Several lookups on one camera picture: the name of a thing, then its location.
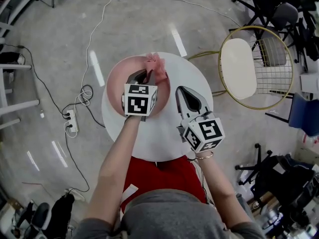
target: pink plate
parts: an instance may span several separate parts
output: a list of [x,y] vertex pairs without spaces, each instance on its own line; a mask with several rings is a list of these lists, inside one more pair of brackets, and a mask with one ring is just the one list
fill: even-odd
[[[106,94],[112,107],[117,113],[124,116],[122,109],[122,94],[124,92],[124,84],[128,77],[141,69],[145,69],[144,61],[147,57],[133,56],[128,57],[117,63],[109,74],[106,83]],[[158,99],[152,110],[151,117],[158,114],[167,104],[170,94],[169,79],[161,81],[158,84]]]

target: concrete floor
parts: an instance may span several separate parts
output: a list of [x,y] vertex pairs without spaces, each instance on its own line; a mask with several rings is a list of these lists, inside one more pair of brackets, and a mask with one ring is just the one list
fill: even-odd
[[[60,108],[74,102],[79,94],[86,69],[85,49],[108,1],[60,0],[54,9],[34,2],[16,22],[16,30],[6,37],[7,43],[25,45],[31,50],[35,69]],[[213,8],[241,25],[248,20],[245,8],[230,0],[187,1]],[[113,0],[106,7],[105,19],[95,31],[89,49],[96,52],[104,79],[118,61],[128,56],[151,51],[179,55],[169,28],[172,23],[180,34],[187,56],[205,50],[219,50],[228,29],[236,27],[228,18],[180,1]],[[23,54],[30,63],[28,53],[23,51]],[[196,59],[193,63],[207,78],[212,91],[222,90],[216,55]],[[300,91],[298,75],[301,69],[299,65],[295,69],[293,89]],[[90,108],[95,118],[102,122],[104,87],[99,86],[91,66],[85,84],[90,84],[94,89]],[[65,120],[48,92],[34,78],[32,71],[17,72],[14,93],[8,95],[9,100],[17,103],[36,97],[40,99],[37,107],[2,117],[4,121],[16,117],[22,121],[0,132],[0,180],[8,194],[22,204],[30,199],[36,203],[47,201],[53,204],[65,188],[86,190],[87,186],[66,148]],[[288,116],[290,103],[290,100],[285,100],[275,110]],[[226,133],[226,139],[215,151],[215,158],[234,185],[238,176],[234,165],[254,161],[255,143],[260,143],[264,151],[271,149],[275,154],[286,154],[295,149],[297,130],[265,116],[264,112],[249,110],[237,104],[228,94],[214,98],[215,116],[221,118]],[[75,139],[69,138],[68,142],[78,167],[90,185],[90,190],[83,193],[89,201],[100,165],[113,142],[106,130],[93,121],[85,107],[78,106],[77,120],[80,132]],[[55,151],[53,142],[61,156]],[[38,169],[29,159],[28,151]],[[86,205],[74,204],[74,221],[81,220]]]

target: fiducial marker cube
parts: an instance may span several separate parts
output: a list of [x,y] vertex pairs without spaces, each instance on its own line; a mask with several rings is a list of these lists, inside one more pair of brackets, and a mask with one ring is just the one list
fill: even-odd
[[220,118],[191,121],[183,137],[195,153],[216,148],[225,138]]
[[149,116],[157,100],[157,86],[124,84],[125,115]]

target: white chair seat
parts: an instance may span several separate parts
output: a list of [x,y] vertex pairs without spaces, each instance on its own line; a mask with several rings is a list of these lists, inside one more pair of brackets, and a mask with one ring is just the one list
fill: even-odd
[[236,99],[248,98],[256,92],[253,53],[245,40],[235,38],[224,44],[221,66],[227,89]]

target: white tabletop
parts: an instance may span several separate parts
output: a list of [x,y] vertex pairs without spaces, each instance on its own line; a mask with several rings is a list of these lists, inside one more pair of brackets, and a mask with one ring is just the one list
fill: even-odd
[[[169,161],[190,151],[190,145],[182,143],[177,126],[181,116],[177,111],[175,92],[177,87],[186,86],[201,94],[213,111],[213,97],[203,74],[192,63],[174,54],[158,52],[165,59],[165,69],[170,81],[170,96],[164,109],[146,122],[141,122],[133,149],[133,157],[153,162]],[[113,141],[118,137],[125,117],[111,106],[106,95],[102,97],[102,117],[105,128]]]

